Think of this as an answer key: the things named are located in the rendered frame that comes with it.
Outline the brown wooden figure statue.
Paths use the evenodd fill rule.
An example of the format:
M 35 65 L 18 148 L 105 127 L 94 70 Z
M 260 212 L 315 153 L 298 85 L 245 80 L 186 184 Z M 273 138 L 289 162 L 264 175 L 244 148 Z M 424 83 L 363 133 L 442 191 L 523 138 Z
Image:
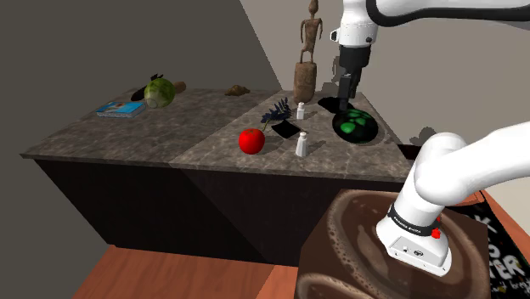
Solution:
M 319 11 L 319 0 L 310 0 L 308 12 L 310 18 L 300 25 L 300 39 L 302 49 L 299 61 L 295 66 L 293 95 L 296 104 L 308 103 L 312 100 L 316 88 L 317 65 L 313 60 L 317 39 L 322 37 L 323 21 L 316 18 Z

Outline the dark bowl with green spots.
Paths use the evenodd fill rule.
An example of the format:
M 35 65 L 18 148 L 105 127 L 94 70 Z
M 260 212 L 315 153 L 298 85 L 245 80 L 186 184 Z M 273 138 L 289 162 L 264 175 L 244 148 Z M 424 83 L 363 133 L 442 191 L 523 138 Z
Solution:
M 374 117 L 357 109 L 347 109 L 335 114 L 332 128 L 340 138 L 353 144 L 366 144 L 373 140 L 379 131 Z

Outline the dark blue leafy sprig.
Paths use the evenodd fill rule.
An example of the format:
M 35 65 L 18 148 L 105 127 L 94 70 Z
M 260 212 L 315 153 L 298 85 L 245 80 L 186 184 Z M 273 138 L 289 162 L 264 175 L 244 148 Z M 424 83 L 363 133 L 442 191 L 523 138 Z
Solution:
M 292 110 L 288 105 L 288 99 L 281 99 L 277 104 L 273 105 L 273 109 L 262 115 L 261 123 L 263 123 L 263 129 L 265 130 L 268 123 L 271 121 L 283 121 L 292 116 Z

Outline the brown lumpy potato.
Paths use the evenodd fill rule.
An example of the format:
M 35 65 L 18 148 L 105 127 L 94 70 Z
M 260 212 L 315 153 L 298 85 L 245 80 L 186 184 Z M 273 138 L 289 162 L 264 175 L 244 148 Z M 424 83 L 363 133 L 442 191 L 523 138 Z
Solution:
M 230 87 L 229 89 L 226 90 L 226 92 L 224 93 L 226 96 L 236 96 L 236 97 L 239 97 L 239 96 L 242 96 L 244 94 L 248 94 L 250 93 L 251 91 L 247 88 L 247 87 L 244 87 L 244 86 L 240 86 L 238 84 L 235 84 L 233 85 L 232 87 Z

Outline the red apple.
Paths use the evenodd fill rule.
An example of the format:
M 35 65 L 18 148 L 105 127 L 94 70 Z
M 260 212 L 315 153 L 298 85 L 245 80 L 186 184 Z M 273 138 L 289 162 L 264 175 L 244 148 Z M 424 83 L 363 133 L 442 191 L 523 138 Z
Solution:
M 259 153 L 265 144 L 265 135 L 262 130 L 249 128 L 239 135 L 239 147 L 248 155 Z

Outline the brown patterned robot stand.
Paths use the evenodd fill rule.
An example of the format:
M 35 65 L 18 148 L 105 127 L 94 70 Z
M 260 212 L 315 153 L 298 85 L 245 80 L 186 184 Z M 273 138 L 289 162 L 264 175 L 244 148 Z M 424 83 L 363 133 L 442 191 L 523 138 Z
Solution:
M 442 214 L 453 253 L 443 277 L 388 256 L 375 225 L 396 194 L 341 191 L 302 247 L 294 299 L 530 299 L 530 264 L 476 192 Z

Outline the blue book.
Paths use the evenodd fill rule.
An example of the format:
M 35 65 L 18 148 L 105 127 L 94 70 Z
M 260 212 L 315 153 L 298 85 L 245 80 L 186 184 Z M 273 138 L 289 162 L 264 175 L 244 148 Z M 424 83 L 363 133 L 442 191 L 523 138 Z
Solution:
M 146 108 L 143 102 L 109 102 L 96 110 L 99 117 L 133 118 Z

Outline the dark counter cabinet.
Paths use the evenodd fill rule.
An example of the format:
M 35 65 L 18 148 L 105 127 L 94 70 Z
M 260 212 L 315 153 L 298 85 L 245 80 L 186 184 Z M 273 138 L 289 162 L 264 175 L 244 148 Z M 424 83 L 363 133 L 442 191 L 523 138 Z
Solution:
M 240 133 L 290 96 L 191 88 L 132 119 L 90 113 L 24 157 L 111 245 L 295 266 L 340 190 L 398 191 L 410 164 L 386 124 L 372 142 L 349 144 L 317 103 L 300 122 L 306 157 L 272 128 L 260 153 L 243 153 Z

